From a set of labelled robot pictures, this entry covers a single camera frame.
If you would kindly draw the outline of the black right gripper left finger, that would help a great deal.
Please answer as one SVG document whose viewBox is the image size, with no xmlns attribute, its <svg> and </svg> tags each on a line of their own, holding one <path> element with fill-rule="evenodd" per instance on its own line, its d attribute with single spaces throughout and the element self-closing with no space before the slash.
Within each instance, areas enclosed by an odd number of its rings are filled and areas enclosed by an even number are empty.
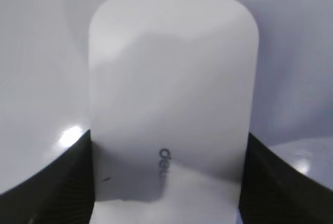
<svg viewBox="0 0 333 224">
<path fill-rule="evenodd" d="M 89 131 L 33 177 L 1 194 L 1 223 L 89 223 L 94 207 Z"/>
</svg>

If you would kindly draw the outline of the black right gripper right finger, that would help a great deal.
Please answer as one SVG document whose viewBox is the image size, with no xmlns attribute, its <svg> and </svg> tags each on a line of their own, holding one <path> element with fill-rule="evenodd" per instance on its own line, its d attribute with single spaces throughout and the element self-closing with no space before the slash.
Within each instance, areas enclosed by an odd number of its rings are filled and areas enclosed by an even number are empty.
<svg viewBox="0 0 333 224">
<path fill-rule="evenodd" d="M 239 211 L 243 223 L 332 223 L 332 190 L 249 134 Z"/>
</svg>

